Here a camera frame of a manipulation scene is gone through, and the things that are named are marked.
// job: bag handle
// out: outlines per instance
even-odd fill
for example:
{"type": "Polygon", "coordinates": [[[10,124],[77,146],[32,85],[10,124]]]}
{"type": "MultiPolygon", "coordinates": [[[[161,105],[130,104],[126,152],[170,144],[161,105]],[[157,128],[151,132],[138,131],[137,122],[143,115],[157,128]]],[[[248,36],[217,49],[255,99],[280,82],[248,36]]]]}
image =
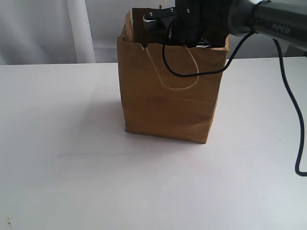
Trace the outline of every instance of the bag handle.
{"type": "MultiPolygon", "coordinates": [[[[185,48],[185,49],[188,51],[188,53],[190,54],[190,56],[191,56],[191,58],[192,58],[192,60],[193,60],[193,62],[194,62],[194,64],[195,64],[195,66],[196,66],[197,73],[199,73],[198,65],[197,65],[197,62],[196,62],[194,56],[192,55],[191,51],[189,50],[189,48],[188,48],[186,45],[184,45],[184,48],[185,48]]],[[[147,53],[147,55],[148,55],[150,61],[151,61],[152,64],[153,64],[154,70],[155,70],[155,72],[157,73],[157,76],[158,76],[158,78],[159,78],[160,83],[162,84],[162,86],[164,86],[164,87],[167,88],[168,90],[172,90],[172,91],[184,91],[184,90],[189,90],[189,89],[193,88],[193,87],[198,83],[198,80],[199,80],[199,78],[200,78],[199,76],[197,76],[195,82],[194,82],[193,84],[189,85],[188,87],[179,88],[179,89],[168,87],[167,85],[164,84],[164,82],[163,82],[163,80],[162,80],[162,78],[161,78],[161,75],[159,74],[158,68],[157,68],[156,64],[154,63],[153,58],[152,58],[152,56],[151,56],[151,54],[150,54],[148,48],[145,48],[145,50],[146,50],[146,53],[147,53]]]]}

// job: white curtain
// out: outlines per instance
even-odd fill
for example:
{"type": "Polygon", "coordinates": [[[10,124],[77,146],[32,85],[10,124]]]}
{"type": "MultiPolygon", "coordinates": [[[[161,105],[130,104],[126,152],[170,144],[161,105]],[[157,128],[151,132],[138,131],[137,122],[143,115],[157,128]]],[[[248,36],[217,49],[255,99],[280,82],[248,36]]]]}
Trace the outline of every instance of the white curtain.
{"type": "MultiPolygon", "coordinates": [[[[306,0],[276,0],[306,4],[306,0]]],[[[0,65],[116,62],[116,37],[133,7],[163,0],[0,0],[0,65]]],[[[169,0],[165,7],[175,5],[169,0]]],[[[231,50],[240,38],[230,38],[231,50]]],[[[283,43],[283,50],[288,45],[283,43]]],[[[237,58],[277,56],[272,40],[251,37],[237,58]]]]}

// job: black wire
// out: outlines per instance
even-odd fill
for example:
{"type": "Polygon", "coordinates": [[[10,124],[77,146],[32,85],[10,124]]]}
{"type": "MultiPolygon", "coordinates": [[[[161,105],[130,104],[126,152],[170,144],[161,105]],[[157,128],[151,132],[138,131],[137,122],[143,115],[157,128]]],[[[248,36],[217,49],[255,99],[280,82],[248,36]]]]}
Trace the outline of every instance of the black wire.
{"type": "Polygon", "coordinates": [[[208,75],[208,74],[216,74],[216,73],[221,73],[221,72],[224,72],[228,67],[229,65],[231,64],[232,60],[235,58],[237,52],[239,51],[239,49],[241,48],[241,46],[243,45],[243,43],[249,38],[251,37],[254,32],[250,32],[249,34],[247,34],[240,42],[239,44],[236,46],[234,52],[232,53],[231,57],[229,58],[227,64],[220,70],[215,70],[215,71],[209,71],[209,72],[201,72],[201,73],[192,73],[192,74],[179,74],[179,73],[176,73],[174,72],[170,66],[168,65],[168,62],[166,60],[166,57],[165,57],[165,46],[166,46],[166,41],[169,40],[169,32],[172,28],[172,25],[173,25],[174,21],[171,22],[171,24],[169,25],[169,27],[166,29],[166,32],[165,32],[165,37],[164,37],[164,42],[163,42],[163,45],[162,45],[162,58],[163,58],[163,62],[166,66],[166,68],[168,69],[168,71],[170,71],[172,74],[174,74],[175,76],[177,77],[182,77],[182,78],[188,78],[188,77],[197,77],[197,76],[201,76],[201,75],[208,75]]]}
{"type": "Polygon", "coordinates": [[[300,144],[299,144],[299,149],[298,149],[298,155],[297,155],[297,159],[296,159],[296,163],[295,163],[295,172],[297,175],[299,176],[307,176],[307,172],[301,172],[299,169],[299,166],[301,164],[301,160],[302,160],[302,155],[303,155],[303,150],[304,150],[304,142],[305,142],[305,124],[304,124],[304,119],[303,119],[303,115],[302,112],[298,106],[298,103],[290,89],[287,77],[286,77],[286,73],[284,71],[284,64],[283,64],[283,52],[282,52],[282,48],[280,47],[280,44],[277,40],[273,39],[274,43],[276,44],[277,50],[278,50],[278,56],[279,56],[279,63],[280,63],[280,69],[282,72],[282,78],[283,78],[283,83],[285,88],[287,89],[287,92],[291,98],[291,101],[293,102],[293,105],[296,109],[297,115],[298,115],[298,119],[299,119],[299,123],[300,123],[300,127],[301,127],[301,138],[300,138],[300,144]]]}

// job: brown paper bag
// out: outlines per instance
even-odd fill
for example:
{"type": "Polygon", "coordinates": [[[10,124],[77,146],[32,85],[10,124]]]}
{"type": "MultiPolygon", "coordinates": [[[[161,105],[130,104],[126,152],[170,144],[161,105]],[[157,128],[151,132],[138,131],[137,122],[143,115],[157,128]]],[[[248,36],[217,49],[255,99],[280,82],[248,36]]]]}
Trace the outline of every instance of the brown paper bag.
{"type": "MultiPolygon", "coordinates": [[[[118,37],[118,74],[126,131],[206,143],[213,122],[222,74],[194,78],[172,75],[162,60],[163,31],[147,33],[142,16],[150,9],[133,9],[118,37]]],[[[166,58],[177,73],[189,74],[224,67],[223,48],[167,46],[166,58]]]]}

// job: white tabletop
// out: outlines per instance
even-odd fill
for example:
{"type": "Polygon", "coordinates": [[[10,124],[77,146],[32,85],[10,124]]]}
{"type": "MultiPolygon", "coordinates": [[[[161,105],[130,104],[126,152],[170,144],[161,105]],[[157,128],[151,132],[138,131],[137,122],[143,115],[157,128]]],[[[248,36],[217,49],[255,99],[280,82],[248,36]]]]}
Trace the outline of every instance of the white tabletop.
{"type": "MultiPolygon", "coordinates": [[[[307,117],[307,59],[285,67],[307,117]]],[[[277,59],[233,62],[206,145],[124,132],[116,64],[1,66],[0,105],[1,230],[307,229],[277,59]]]]}

